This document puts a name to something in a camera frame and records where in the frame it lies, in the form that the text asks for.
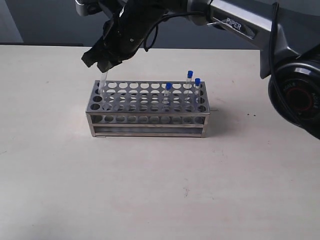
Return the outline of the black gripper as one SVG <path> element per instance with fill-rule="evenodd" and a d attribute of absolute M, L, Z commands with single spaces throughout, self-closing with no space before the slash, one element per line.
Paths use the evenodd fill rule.
<path fill-rule="evenodd" d="M 129 0 L 117 11 L 112 26 L 103 36 L 103 59 L 100 50 L 94 47 L 86 51 L 81 60 L 90 68 L 97 63 L 101 73 L 106 73 L 132 58 L 153 25 L 164 15 L 161 0 Z"/>

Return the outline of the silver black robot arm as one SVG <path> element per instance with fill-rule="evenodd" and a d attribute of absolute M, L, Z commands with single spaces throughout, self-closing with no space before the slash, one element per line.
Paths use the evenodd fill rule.
<path fill-rule="evenodd" d="M 82 61 L 107 72 L 145 51 L 159 25 L 182 17 L 238 35 L 260 51 L 274 109 L 313 137 L 320 136 L 320 18 L 255 0 L 77 0 L 80 16 L 104 13 L 102 36 Z"/>

